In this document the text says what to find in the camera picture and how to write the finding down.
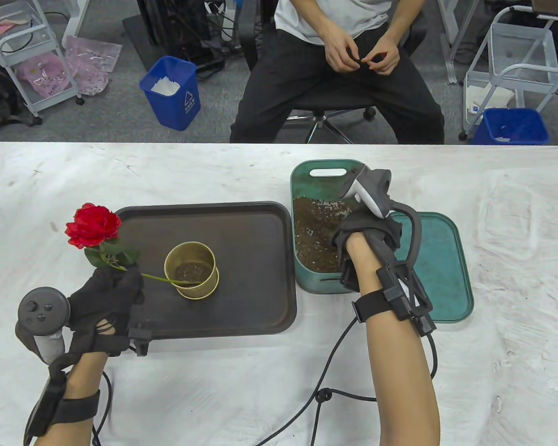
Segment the person's left hand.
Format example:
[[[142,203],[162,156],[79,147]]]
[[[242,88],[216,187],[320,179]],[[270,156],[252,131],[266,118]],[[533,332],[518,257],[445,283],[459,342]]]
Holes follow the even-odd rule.
[[[120,355],[130,345],[128,324],[132,306],[144,302],[144,280],[137,266],[116,270],[96,268],[69,296],[69,354],[103,352]]]

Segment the person's right hand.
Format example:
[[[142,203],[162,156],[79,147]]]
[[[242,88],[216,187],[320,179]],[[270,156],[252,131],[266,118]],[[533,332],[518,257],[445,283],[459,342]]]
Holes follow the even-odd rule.
[[[366,208],[351,211],[338,225],[332,236],[332,246],[336,247],[340,283],[349,291],[359,291],[358,277],[346,243],[352,234],[360,233],[383,266],[395,266],[396,250],[400,248],[402,225],[391,216],[376,217]]]

